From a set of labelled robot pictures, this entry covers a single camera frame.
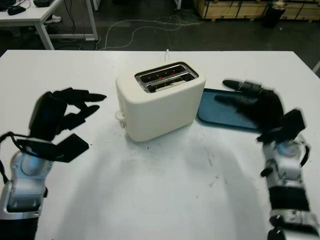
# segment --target dark floor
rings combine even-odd
[[[126,19],[157,20],[171,23],[196,23],[201,21],[192,10],[189,0],[182,0],[183,10],[175,11],[174,0],[128,0],[125,4],[114,4],[112,0],[101,0],[99,11],[94,13],[101,41],[97,48],[105,46],[106,34],[111,25]],[[68,32],[72,22],[64,4],[55,12],[63,16],[61,23],[53,24],[60,32]],[[89,17],[84,0],[74,1],[72,14],[76,33],[90,32]],[[201,24],[182,26],[155,22],[125,21],[113,27],[108,34],[107,47],[127,45],[133,31],[132,43],[127,47],[108,48],[122,51],[294,51],[310,68],[320,58],[320,24],[307,21],[281,21],[273,29],[265,28],[260,21],[221,20],[205,21]],[[44,49],[34,30],[21,28],[21,35],[13,37],[0,30],[0,56],[7,49]],[[55,48],[66,50],[95,50],[96,43],[77,40],[53,42]]]

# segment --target robotic arm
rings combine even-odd
[[[89,149],[89,145],[76,134],[58,145],[51,141],[61,131],[72,130],[85,123],[85,119],[99,109],[98,105],[87,106],[85,102],[99,102],[105,98],[105,95],[72,88],[46,92],[35,104],[29,136],[8,132],[0,137],[0,143],[11,137],[19,149],[11,159],[11,180],[0,161],[0,173],[5,184],[0,198],[1,239],[35,238],[43,201],[48,194],[45,180],[53,163],[69,163]],[[80,112],[65,115],[68,105],[76,106]]]
[[[319,240],[319,223],[310,211],[302,178],[309,146],[297,138],[305,129],[302,113],[294,109],[284,114],[281,101],[272,90],[251,82],[225,80],[223,84],[243,96],[216,96],[216,100],[235,107],[262,133],[266,159],[261,176],[266,178],[271,203],[268,240]]]

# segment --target toaster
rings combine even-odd
[[[115,117],[134,141],[156,138],[193,122],[205,83],[185,62],[123,74],[115,81]]]

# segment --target white table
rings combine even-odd
[[[54,10],[63,3],[63,0],[54,0],[48,7],[36,7],[34,1],[30,0],[31,6],[26,11],[16,15],[8,15],[6,11],[0,11],[0,27],[21,27],[35,26],[41,41],[47,50],[54,50],[52,39],[79,39],[85,37],[86,40],[98,40],[96,23],[92,11],[90,0],[86,0],[92,34],[48,34],[44,22],[54,12]],[[22,7],[27,8],[29,1],[24,2]]]
[[[71,163],[55,163],[47,178],[38,240],[267,239],[270,204],[260,178],[265,160],[257,134],[194,121],[136,143],[120,128],[116,77],[162,64],[164,56],[164,51],[11,50],[0,58],[0,133],[27,134],[34,104],[48,90],[72,86],[108,96],[74,130],[90,149]],[[223,89],[224,78],[255,80],[275,88],[286,111],[303,109],[303,135],[312,147],[304,180],[311,209],[320,216],[320,79],[293,52],[170,52],[170,59],[205,74],[207,88]],[[18,66],[14,75],[12,66]],[[9,140],[1,145],[7,172],[16,150]]]

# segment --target wooden crate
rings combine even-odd
[[[265,13],[266,7],[266,2],[243,2],[236,18],[259,19]]]
[[[194,0],[194,7],[203,19],[256,19],[266,9],[266,2]]]
[[[303,3],[287,3],[280,19],[294,20],[303,7]]]
[[[296,17],[297,20],[320,20],[320,6],[317,4],[303,4],[301,11]]]
[[[266,12],[265,1],[206,1],[193,0],[194,7],[203,19],[259,19]],[[320,20],[320,3],[295,3],[285,5],[281,19]]]

